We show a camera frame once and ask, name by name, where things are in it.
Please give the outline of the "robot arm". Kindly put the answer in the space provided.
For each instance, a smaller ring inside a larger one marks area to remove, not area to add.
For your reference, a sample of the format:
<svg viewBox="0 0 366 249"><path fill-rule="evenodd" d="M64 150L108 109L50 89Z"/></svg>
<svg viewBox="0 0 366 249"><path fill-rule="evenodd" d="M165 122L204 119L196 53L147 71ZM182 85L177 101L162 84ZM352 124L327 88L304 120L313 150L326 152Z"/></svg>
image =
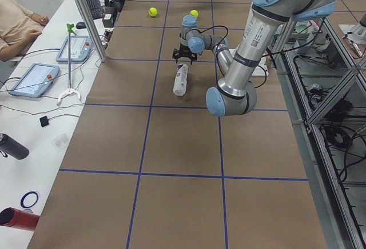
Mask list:
<svg viewBox="0 0 366 249"><path fill-rule="evenodd" d="M324 18L333 13L335 5L336 0L252 0L252 16L234 54L224 37L203 34L196 28L196 17L186 15L182 20L180 47L173 51L172 57L195 61L197 54L212 51L224 76L207 90L207 109L217 117L246 114L254 109L257 98L250 78L277 28L290 20Z"/></svg>

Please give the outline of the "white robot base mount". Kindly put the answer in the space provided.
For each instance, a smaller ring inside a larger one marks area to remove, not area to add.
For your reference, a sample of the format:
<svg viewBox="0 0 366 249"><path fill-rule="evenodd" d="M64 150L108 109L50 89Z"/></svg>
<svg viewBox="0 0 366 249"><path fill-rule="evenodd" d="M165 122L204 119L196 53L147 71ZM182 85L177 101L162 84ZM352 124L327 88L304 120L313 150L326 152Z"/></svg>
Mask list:
<svg viewBox="0 0 366 249"><path fill-rule="evenodd" d="M266 58L261 58L259 65L255 68L252 75L255 77L264 77L269 75Z"/></svg>

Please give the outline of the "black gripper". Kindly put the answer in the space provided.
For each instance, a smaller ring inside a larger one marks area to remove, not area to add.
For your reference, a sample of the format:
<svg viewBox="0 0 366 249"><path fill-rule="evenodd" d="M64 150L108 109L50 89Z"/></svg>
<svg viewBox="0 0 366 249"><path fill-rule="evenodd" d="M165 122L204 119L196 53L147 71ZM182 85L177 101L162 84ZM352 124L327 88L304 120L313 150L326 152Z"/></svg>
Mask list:
<svg viewBox="0 0 366 249"><path fill-rule="evenodd" d="M187 45L183 44L183 43L180 43L180 48L179 49L174 49L173 50L173 55L172 55L172 58L175 59L176 62L181 57L189 58L191 64L194 61L197 60L197 54L192 53L190 48Z"/></svg>

